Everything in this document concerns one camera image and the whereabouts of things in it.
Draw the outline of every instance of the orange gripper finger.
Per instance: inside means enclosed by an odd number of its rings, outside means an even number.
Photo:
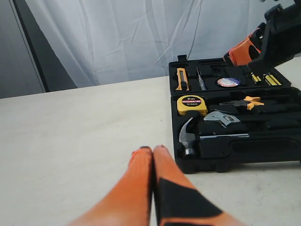
[[[141,147],[112,190],[69,226],[148,226],[151,211],[152,151]]]
[[[164,146],[154,149],[155,202],[159,226],[244,226],[202,196]]]

